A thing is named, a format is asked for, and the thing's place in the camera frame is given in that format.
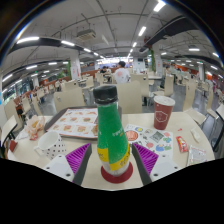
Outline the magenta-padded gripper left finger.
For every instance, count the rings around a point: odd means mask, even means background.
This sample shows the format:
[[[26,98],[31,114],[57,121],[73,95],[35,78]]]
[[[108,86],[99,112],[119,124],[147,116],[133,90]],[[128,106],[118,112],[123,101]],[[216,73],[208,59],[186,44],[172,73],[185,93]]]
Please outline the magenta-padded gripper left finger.
[[[44,170],[76,185],[81,185],[91,154],[92,146],[88,143],[66,156],[59,154],[44,167]]]

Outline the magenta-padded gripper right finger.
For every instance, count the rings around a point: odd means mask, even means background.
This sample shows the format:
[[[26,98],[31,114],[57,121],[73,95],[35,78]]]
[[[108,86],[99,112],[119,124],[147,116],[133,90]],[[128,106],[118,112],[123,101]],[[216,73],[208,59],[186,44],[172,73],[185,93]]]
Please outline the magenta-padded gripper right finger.
[[[135,157],[143,185],[180,170],[180,167],[169,156],[157,155],[136,143],[132,144],[132,154]]]

